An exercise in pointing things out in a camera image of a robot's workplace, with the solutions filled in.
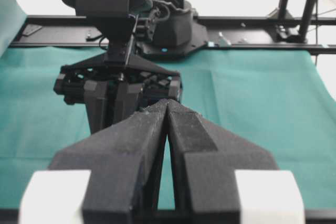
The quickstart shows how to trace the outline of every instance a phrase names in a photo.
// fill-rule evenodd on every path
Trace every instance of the green fabric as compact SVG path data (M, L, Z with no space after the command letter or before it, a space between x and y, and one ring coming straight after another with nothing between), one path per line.
M16 0L0 0L0 57L19 32L26 14Z
M65 105L52 88L61 65L99 52L8 49L0 59L0 208L18 207L33 171L89 135L84 105ZM336 207L336 103L307 52L203 50L161 65L182 73L185 106L293 171L306 208ZM174 208L169 148L159 206Z

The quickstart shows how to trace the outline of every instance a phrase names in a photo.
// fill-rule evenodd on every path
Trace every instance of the teal cloth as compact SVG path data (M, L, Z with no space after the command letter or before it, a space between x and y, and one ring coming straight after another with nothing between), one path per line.
M16 0L0 0L0 57L19 32L26 14Z
M0 59L0 208L18 207L33 171L89 135L85 106L65 105L52 88L61 65L99 52L8 49ZM203 50L161 65L181 72L185 106L293 171L306 208L336 208L336 103L307 52ZM174 208L169 148L159 207Z

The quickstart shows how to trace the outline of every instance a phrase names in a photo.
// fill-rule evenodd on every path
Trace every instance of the cable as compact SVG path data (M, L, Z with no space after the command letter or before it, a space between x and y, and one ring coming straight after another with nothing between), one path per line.
M158 23L165 22L170 18L170 10L169 10L168 6L166 6L166 5L161 5L161 6L165 9L167 14L166 14L166 16L164 16L162 18L158 18Z
M155 2L155 3L158 3L158 4L162 4L162 5L166 5L168 7L171 7L174 11L176 11L178 13L185 14L185 13L190 12L190 9L176 8L176 6L172 2L166 2L164 0L152 0L152 1Z
M319 44L319 0L316 0L316 45ZM315 66L317 66L317 61L318 61L318 55L316 55L316 61L315 61Z
M103 37L100 38L100 40L99 40L99 47L100 47L101 49L107 51L107 48L106 48L106 47L102 47L102 45L101 45L101 43L102 43L102 41L103 41L104 39L106 39L105 36L103 36Z
M325 12L323 12L323 13L319 13L318 15L323 15L323 14L331 13L331 12L333 12L333 11L335 11L335 10L336 10L336 8L331 9L331 10L328 10L328 11L325 11Z

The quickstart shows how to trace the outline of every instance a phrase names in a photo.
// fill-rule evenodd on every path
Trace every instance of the black metal frame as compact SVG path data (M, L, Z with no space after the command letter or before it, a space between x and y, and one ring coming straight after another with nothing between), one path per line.
M216 45L208 44L207 49L266 49L266 50L306 50L312 55L336 54L335 45L305 44L281 42L277 39L276 25L284 27L296 27L300 25L301 18L271 19L268 17L197 17L198 24L207 28L209 41ZM29 37L22 36L22 32L28 24L43 26ZM312 25L336 26L336 18L315 18ZM77 16L28 16L22 29L10 45L19 47L96 47L98 41L86 41L85 32L95 29L85 20ZM57 37L54 31L62 31ZM230 46L218 45L221 39L218 33L222 32L225 38L232 44Z

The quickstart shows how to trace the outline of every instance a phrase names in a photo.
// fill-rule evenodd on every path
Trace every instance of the black cable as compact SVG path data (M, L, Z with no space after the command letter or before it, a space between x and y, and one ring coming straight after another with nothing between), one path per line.
M106 47L102 47L102 45L101 45L101 43L102 43L102 41L103 41L104 39L106 39L105 36L103 36L103 37L100 38L100 40L99 40L99 47L100 47L101 49L107 51L107 48L106 48Z
M316 0L316 27L315 27L315 32L316 32L316 45L319 44L319 0ZM318 61L319 55L316 55L316 60L315 60L315 66L317 66L317 61Z

